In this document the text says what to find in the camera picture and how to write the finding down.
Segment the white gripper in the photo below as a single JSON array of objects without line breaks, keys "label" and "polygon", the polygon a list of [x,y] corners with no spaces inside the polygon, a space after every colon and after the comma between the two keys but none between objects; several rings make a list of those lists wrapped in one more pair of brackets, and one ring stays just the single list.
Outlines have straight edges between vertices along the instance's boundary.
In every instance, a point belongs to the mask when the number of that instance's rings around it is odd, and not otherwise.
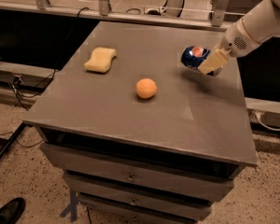
[{"label": "white gripper", "polygon": [[235,22],[222,36],[220,41],[222,49],[214,49],[210,55],[198,66],[198,71],[204,75],[218,70],[224,66],[230,56],[244,57],[257,49],[257,42],[246,30],[244,20]]}]

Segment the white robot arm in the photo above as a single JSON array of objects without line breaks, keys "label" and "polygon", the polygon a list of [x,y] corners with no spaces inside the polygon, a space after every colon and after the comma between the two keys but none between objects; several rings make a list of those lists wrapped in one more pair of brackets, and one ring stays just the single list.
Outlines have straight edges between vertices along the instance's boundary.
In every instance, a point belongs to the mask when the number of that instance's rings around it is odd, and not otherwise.
[{"label": "white robot arm", "polygon": [[225,32],[197,70],[216,72],[229,58],[244,57],[275,35],[280,35],[280,0],[262,0]]}]

